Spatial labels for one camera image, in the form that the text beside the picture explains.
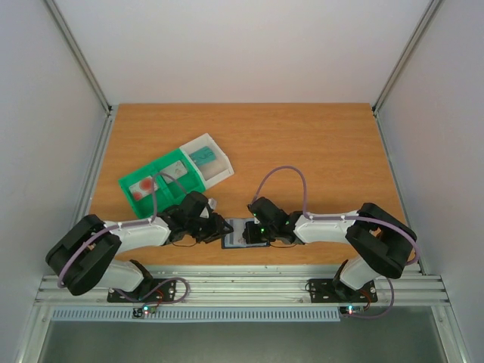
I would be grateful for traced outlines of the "blue card holder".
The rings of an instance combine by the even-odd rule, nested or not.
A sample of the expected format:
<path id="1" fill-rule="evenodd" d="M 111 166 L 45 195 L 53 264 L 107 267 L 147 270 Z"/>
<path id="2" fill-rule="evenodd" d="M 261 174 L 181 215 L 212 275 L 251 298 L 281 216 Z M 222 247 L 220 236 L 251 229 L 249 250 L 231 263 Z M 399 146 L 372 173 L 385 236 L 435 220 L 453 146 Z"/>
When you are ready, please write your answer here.
<path id="1" fill-rule="evenodd" d="M 233 218 L 227 219 L 226 222 L 234 229 L 230 234 L 225 235 L 221 239 L 221 248 L 224 250 L 248 249 L 248 248 L 263 248 L 269 247 L 269 242 L 262 242 L 258 244 L 249 244 L 243 237 L 245 225 L 247 222 L 252 222 L 253 219 Z"/>

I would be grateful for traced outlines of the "white floral credit card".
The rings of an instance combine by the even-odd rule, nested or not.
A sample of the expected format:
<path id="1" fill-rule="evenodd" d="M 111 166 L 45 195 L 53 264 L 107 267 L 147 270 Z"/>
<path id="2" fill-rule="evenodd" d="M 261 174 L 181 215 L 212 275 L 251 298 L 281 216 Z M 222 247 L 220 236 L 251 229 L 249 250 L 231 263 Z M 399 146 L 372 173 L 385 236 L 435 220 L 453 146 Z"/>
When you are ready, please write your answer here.
<path id="1" fill-rule="evenodd" d="M 251 219 L 229 219 L 228 223 L 234 228 L 234 232 L 230 236 L 224 237 L 223 247 L 228 249 L 246 248 L 248 246 L 243 237 L 243 232 L 246 223 L 251 222 Z"/>

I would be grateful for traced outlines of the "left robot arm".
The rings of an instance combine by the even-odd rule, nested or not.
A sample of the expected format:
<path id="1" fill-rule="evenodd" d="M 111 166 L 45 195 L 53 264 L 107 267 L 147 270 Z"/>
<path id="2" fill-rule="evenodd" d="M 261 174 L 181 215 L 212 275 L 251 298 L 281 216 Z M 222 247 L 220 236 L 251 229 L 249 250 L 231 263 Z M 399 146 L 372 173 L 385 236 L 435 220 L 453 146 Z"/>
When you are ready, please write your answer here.
<path id="1" fill-rule="evenodd" d="M 117 255 L 170 245 L 185 236 L 207 244 L 233 230 L 203 194 L 192 191 L 181 203 L 146 219 L 109 222 L 95 214 L 84 216 L 47 252 L 45 261 L 57 275 L 57 285 L 74 296 L 105 287 L 128 301 L 148 301 L 159 287 L 154 277 L 139 261 L 118 261 Z"/>

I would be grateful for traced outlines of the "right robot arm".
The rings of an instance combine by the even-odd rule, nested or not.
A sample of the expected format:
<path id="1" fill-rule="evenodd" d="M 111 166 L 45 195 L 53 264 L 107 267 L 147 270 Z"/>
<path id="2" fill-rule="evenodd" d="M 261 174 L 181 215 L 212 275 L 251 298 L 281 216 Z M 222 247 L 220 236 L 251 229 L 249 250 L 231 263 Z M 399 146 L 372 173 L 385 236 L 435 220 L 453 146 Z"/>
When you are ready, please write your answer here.
<path id="1" fill-rule="evenodd" d="M 374 203 L 344 214 L 286 213 L 260 197 L 248 206 L 253 219 L 245 224 L 248 244 L 306 245 L 332 242 L 350 245 L 357 256 L 346 260 L 331 281 L 330 293 L 349 302 L 370 281 L 383 276 L 398 279 L 405 266 L 420 255 L 416 234 Z"/>

